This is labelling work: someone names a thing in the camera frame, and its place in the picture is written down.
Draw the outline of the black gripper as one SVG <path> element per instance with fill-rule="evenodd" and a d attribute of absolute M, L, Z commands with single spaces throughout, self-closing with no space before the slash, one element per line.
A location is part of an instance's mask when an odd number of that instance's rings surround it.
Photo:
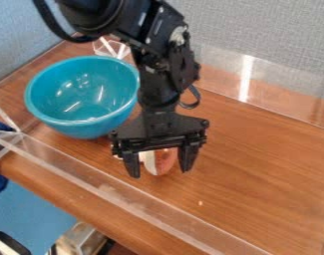
<path fill-rule="evenodd" d="M 189 117 L 176 112 L 141 112 L 128 124 L 110 134 L 113 155 L 124 157 L 130 177 L 141 177 L 141 162 L 137 152 L 177 147 L 182 172 L 190 171 L 198 149 L 207 143 L 205 131 L 209 120 Z"/>

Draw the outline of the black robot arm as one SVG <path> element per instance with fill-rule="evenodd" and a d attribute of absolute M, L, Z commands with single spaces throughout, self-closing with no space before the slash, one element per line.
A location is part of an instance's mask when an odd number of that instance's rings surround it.
<path fill-rule="evenodd" d="M 138 117 L 112 133 L 113 155 L 130 177 L 141 176 L 140 153 L 177 149 L 180 169 L 190 171 L 198 150 L 207 143 L 209 121 L 184 116 L 180 96 L 193 91 L 201 65 L 190 49 L 190 35 L 182 14 L 165 0 L 55 0 L 75 31 L 71 36 L 59 25 L 46 0 L 33 0 L 51 32 L 73 43 L 87 43 L 113 35 L 132 48 L 141 76 Z"/>

